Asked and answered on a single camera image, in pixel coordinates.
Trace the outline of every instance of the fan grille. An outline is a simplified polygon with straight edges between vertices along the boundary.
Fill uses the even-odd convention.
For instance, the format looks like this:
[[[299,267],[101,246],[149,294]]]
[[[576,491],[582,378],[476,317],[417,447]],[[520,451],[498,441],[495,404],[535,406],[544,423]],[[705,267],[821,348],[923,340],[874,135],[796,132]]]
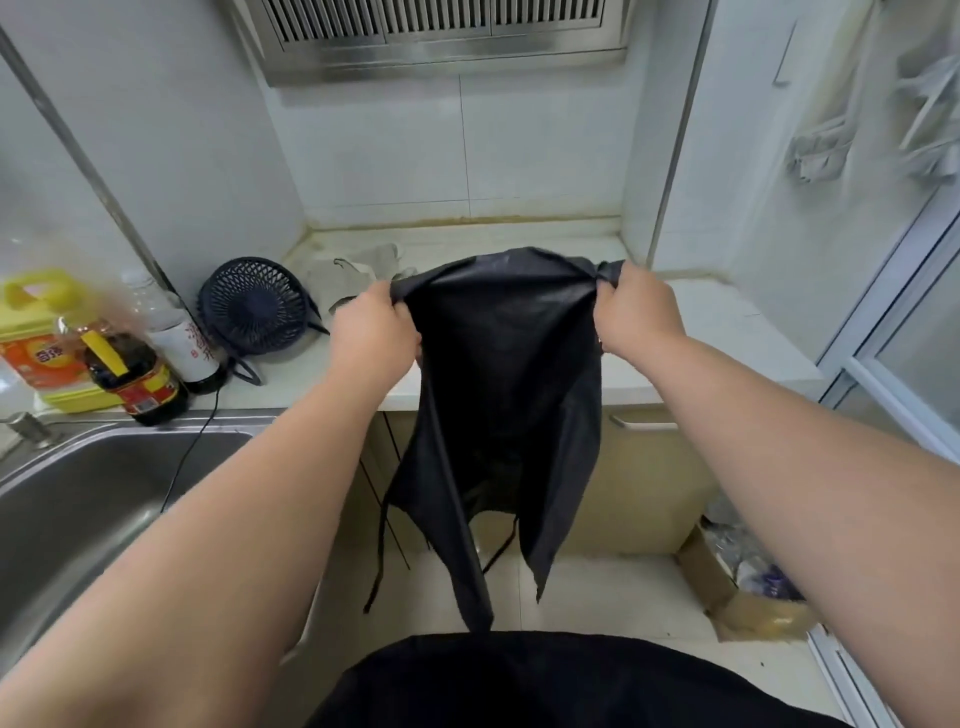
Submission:
[[[209,332],[239,355],[286,349],[309,316],[300,282],[259,257],[236,258],[214,271],[201,290],[200,310]]]

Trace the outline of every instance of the range hood vent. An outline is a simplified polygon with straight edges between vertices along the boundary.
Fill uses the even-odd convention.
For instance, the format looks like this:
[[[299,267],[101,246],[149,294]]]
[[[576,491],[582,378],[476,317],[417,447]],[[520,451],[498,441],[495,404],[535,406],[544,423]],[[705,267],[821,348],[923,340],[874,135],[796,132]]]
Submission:
[[[618,62],[649,0],[231,0],[270,85]]]

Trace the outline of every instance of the plastic water bottle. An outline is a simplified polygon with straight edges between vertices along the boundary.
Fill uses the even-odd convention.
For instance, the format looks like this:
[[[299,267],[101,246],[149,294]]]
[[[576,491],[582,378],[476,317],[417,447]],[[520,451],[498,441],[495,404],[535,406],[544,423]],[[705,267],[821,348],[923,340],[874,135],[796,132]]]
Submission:
[[[220,362],[190,313],[175,294],[163,290],[146,270],[123,274],[130,289],[133,312],[145,328],[150,343],[172,366],[187,391],[195,395],[216,392],[227,381]]]

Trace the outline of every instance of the product label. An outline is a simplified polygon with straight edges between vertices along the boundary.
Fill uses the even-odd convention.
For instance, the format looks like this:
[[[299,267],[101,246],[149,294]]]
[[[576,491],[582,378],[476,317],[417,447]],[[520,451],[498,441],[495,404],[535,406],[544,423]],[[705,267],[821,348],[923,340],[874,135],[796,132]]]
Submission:
[[[184,321],[165,331],[152,331],[149,337],[184,381],[206,379],[220,366],[204,335],[192,321]]]
[[[123,401],[123,408],[128,414],[142,415],[172,400],[177,391],[178,383],[167,365],[157,362],[150,372],[137,381],[113,390],[113,393]]]
[[[34,389],[58,389],[90,381],[86,367],[50,334],[0,344],[0,355]]]

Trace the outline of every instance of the black fan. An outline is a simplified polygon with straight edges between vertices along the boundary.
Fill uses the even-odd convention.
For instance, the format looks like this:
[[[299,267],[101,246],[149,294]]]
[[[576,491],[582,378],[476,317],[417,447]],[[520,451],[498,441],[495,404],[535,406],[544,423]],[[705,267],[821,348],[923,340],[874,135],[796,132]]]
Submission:
[[[243,357],[279,352],[296,342],[320,311],[297,278],[279,263],[238,257],[217,268],[200,289],[200,316],[207,333],[245,370],[234,373],[250,384],[263,381]]]

